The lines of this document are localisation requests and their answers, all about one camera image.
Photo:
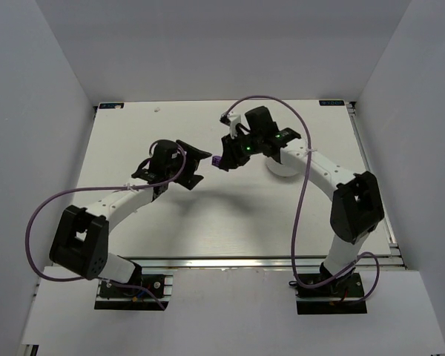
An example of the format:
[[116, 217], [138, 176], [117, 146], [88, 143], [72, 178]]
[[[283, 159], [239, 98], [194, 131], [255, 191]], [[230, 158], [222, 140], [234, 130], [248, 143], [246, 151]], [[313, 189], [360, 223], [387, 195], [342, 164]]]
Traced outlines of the white divided round container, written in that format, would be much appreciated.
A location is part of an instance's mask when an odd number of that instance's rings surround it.
[[266, 162], [266, 167], [270, 170], [270, 172], [278, 177], [295, 177], [299, 174], [298, 171], [282, 165], [272, 159], [269, 159]]

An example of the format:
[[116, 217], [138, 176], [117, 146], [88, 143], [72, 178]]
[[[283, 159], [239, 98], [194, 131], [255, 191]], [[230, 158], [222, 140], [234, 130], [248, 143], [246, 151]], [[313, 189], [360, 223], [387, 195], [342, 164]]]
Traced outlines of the blue label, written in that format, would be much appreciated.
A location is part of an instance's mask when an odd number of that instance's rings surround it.
[[100, 110], [114, 110], [114, 109], [122, 109], [124, 108], [124, 102], [105, 102], [100, 103], [98, 109]]
[[336, 100], [336, 99], [325, 99], [325, 100], [319, 100], [320, 106], [344, 106], [345, 102], [343, 100]]

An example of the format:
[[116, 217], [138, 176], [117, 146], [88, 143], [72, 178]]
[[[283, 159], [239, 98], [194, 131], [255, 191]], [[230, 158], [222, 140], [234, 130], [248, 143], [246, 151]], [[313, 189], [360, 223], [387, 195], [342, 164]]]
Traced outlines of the blue label right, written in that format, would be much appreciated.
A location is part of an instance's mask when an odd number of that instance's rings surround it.
[[319, 100], [320, 106], [344, 106], [345, 102], [343, 100], [336, 100], [336, 99], [325, 99], [325, 100]]

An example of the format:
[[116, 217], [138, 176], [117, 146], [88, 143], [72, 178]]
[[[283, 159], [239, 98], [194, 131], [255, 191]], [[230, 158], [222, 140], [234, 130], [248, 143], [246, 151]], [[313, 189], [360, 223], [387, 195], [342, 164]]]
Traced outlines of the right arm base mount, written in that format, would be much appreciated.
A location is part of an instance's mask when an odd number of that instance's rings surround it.
[[296, 291], [296, 306], [298, 315], [336, 315], [336, 314], [366, 314], [364, 287], [358, 273], [345, 278], [336, 286], [334, 283], [318, 289], [305, 289], [296, 280], [289, 282]]

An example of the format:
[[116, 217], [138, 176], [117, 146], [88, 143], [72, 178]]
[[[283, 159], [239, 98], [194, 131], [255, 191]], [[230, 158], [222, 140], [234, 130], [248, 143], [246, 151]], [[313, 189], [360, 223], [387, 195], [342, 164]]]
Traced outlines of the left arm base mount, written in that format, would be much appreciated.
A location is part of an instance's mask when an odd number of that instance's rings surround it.
[[147, 291], [118, 287], [112, 282], [99, 282], [94, 309], [163, 312], [171, 298], [173, 275], [163, 273], [143, 274], [140, 285]]

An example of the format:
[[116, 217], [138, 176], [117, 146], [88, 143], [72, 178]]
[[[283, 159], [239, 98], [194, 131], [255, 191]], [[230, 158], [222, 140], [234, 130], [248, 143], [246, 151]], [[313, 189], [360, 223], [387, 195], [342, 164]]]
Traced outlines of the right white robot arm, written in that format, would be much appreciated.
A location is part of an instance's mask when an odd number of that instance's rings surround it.
[[330, 200], [329, 223], [334, 232], [329, 253], [311, 279], [295, 275], [299, 289], [333, 295], [353, 275], [363, 258], [361, 247], [384, 217], [377, 178], [345, 169], [317, 152], [308, 135], [291, 128], [280, 129], [265, 106], [244, 115], [224, 113], [221, 123], [229, 133], [222, 141], [222, 155], [212, 159], [217, 168], [230, 171], [244, 166], [255, 154], [266, 157], [269, 170], [279, 176], [302, 174], [301, 194], [309, 183]]

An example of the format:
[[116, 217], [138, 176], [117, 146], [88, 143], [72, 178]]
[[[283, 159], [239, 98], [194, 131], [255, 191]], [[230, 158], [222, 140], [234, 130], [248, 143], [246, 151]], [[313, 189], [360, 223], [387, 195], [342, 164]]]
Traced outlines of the blue label left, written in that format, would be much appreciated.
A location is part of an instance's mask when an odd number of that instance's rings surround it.
[[114, 110], [114, 109], [122, 109], [124, 108], [124, 102], [105, 102], [100, 103], [98, 109], [100, 110]]

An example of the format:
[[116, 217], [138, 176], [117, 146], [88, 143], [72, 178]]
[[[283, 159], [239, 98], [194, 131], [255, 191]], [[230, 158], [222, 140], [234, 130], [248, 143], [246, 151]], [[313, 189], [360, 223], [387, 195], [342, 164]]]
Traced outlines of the purple lego brick studs up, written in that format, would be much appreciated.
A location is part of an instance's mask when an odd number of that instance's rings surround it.
[[211, 164], [216, 166], [216, 167], [219, 167], [221, 159], [222, 159], [221, 156], [212, 156]]

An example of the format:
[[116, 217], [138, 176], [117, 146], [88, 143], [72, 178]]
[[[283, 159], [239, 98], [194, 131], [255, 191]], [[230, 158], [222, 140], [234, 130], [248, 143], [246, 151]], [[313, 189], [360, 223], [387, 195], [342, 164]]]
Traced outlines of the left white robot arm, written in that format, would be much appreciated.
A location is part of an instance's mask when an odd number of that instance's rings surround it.
[[50, 259], [86, 280], [111, 280], [138, 285], [142, 269], [136, 263], [112, 254], [108, 240], [112, 230], [141, 207], [152, 203], [174, 182], [191, 190], [203, 177], [199, 163], [211, 157], [181, 140], [159, 140], [121, 187], [100, 200], [62, 213], [50, 248]]

